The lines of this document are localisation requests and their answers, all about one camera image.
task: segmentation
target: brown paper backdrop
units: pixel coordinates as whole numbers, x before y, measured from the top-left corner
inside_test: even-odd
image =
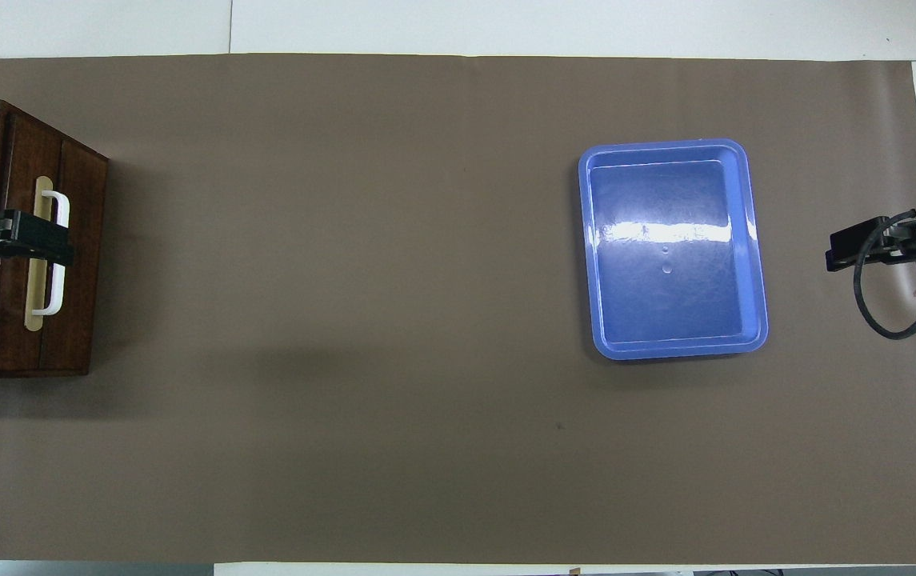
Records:
[[[916,562],[916,337],[822,256],[916,205],[908,63],[22,59],[0,98],[113,159],[93,372],[0,382],[0,558]],[[578,155],[714,136],[768,343],[609,362]]]

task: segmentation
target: white drawer handle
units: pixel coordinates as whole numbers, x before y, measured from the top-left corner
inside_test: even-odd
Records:
[[[42,196],[56,201],[56,223],[70,227],[70,198],[56,190],[42,190]],[[49,305],[44,309],[31,310],[34,316],[52,316],[63,308],[63,286],[66,284],[66,266],[52,265],[52,291],[49,294]]]

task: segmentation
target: wooden drawer cabinet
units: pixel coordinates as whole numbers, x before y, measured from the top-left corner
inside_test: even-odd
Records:
[[[33,213],[36,182],[46,176],[70,200],[74,246],[62,308],[37,330],[25,324],[30,260],[0,258],[0,377],[87,373],[106,165],[101,154],[0,101],[0,212]],[[46,286],[53,270],[48,266]]]

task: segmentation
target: table surface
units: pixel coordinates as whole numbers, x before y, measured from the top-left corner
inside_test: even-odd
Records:
[[[916,3],[549,0],[322,3],[271,0],[0,0],[0,58],[242,52],[532,54],[667,58],[907,59]],[[311,565],[224,566],[286,573]],[[384,566],[349,566],[362,573]],[[436,566],[469,573],[472,566]],[[556,572],[567,566],[476,566],[477,573]],[[586,566],[583,572],[651,566]]]

